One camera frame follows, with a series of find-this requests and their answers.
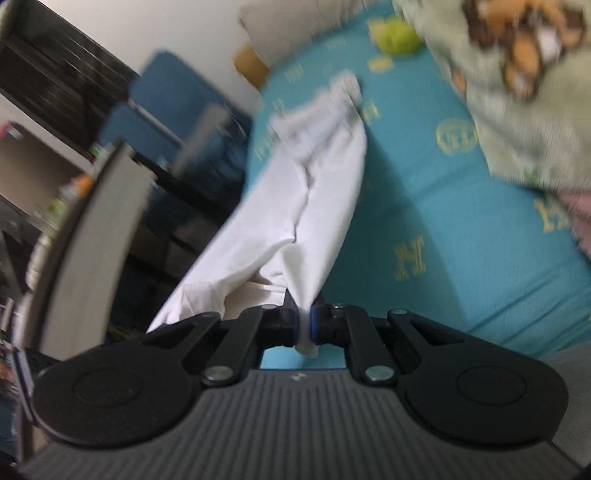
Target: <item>black circular pad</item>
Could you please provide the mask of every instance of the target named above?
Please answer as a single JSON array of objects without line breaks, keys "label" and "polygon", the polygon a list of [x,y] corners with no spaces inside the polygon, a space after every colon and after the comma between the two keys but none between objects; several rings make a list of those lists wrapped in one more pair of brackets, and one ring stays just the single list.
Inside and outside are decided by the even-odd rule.
[{"label": "black circular pad", "polygon": [[405,397],[431,429],[494,447],[551,440],[556,432],[568,393],[547,365],[475,338],[421,354]]},{"label": "black circular pad", "polygon": [[457,379],[462,395],[483,405],[509,405],[519,400],[527,385],[520,375],[502,367],[474,367]]},{"label": "black circular pad", "polygon": [[76,398],[91,407],[116,407],[131,402],[144,383],[122,368],[104,368],[82,375],[74,384]]},{"label": "black circular pad", "polygon": [[49,369],[35,384],[33,409],[56,440],[113,448],[175,425],[192,398],[190,378],[166,349],[111,346]]}]

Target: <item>black cabinet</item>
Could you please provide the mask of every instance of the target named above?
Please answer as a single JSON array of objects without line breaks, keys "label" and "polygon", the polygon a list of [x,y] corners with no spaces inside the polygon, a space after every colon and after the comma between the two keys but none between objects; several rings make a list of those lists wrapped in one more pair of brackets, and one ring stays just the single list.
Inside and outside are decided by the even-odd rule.
[{"label": "black cabinet", "polygon": [[85,153],[136,73],[37,0],[16,0],[0,40],[0,92]]}]

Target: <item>white towel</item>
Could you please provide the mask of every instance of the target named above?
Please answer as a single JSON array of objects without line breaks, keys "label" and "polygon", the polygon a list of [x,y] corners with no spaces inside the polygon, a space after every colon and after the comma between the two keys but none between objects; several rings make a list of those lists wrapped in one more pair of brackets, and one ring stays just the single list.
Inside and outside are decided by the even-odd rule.
[{"label": "white towel", "polygon": [[300,313],[298,350],[316,353],[310,306],[343,244],[363,178],[361,100],[355,75],[344,71],[306,105],[272,118],[277,142],[266,171],[149,331],[201,312],[230,319],[252,306],[281,305],[287,288]]}]

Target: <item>bed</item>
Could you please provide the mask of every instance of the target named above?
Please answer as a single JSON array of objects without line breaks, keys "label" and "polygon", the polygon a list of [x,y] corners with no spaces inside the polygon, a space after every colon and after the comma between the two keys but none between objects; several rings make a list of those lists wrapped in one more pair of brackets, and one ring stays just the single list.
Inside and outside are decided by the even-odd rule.
[{"label": "bed", "polygon": [[[545,194],[491,178],[472,119],[426,48],[390,60],[371,43],[368,21],[393,13],[378,3],[273,69],[247,187],[272,152],[271,115],[349,69],[363,92],[366,171],[324,298],[372,316],[407,309],[535,357],[591,339],[591,270],[569,225]],[[318,359],[272,349],[263,366],[343,363],[325,346]]]}]

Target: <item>green ball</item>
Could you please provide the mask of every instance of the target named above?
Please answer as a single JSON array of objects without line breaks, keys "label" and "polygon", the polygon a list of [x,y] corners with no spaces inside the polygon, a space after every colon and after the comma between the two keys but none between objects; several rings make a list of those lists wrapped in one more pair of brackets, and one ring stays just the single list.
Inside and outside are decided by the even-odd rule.
[{"label": "green ball", "polygon": [[386,27],[376,38],[376,43],[380,50],[388,55],[410,55],[423,46],[423,41],[413,28],[399,18],[386,22]]}]

